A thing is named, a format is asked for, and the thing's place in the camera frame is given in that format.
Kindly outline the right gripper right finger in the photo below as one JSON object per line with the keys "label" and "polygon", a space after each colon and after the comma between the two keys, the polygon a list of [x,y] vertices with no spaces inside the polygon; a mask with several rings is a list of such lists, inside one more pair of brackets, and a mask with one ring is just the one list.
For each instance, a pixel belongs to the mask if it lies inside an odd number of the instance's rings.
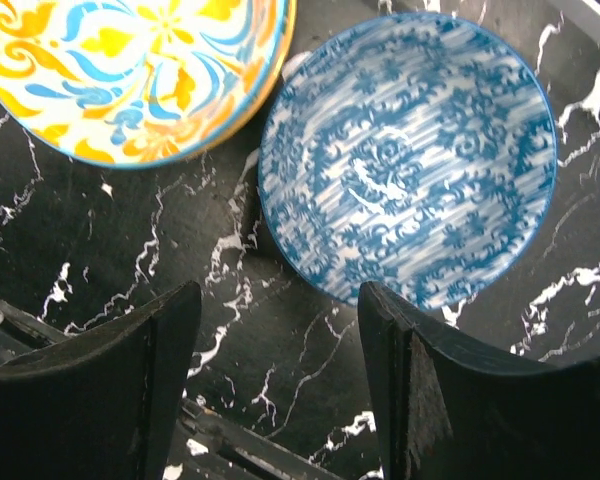
{"label": "right gripper right finger", "polygon": [[600,479],[600,356],[516,356],[378,282],[357,318],[386,478]]}

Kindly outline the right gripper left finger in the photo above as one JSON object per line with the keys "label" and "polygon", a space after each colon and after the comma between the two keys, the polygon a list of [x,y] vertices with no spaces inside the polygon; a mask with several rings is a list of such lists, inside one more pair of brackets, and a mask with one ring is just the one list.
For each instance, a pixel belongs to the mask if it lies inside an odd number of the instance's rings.
{"label": "right gripper left finger", "polygon": [[65,337],[0,300],[41,347],[0,364],[0,479],[162,477],[201,323],[188,281]]}

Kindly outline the blue white patterned bowl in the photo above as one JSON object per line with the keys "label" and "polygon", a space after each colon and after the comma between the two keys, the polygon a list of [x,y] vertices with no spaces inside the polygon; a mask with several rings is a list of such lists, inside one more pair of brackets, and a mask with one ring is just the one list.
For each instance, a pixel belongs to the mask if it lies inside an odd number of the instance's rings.
{"label": "blue white patterned bowl", "polygon": [[462,18],[405,12],[314,50],[270,110],[265,222],[320,292],[355,305],[376,281],[422,310],[492,284],[551,204],[558,138],[528,63]]}

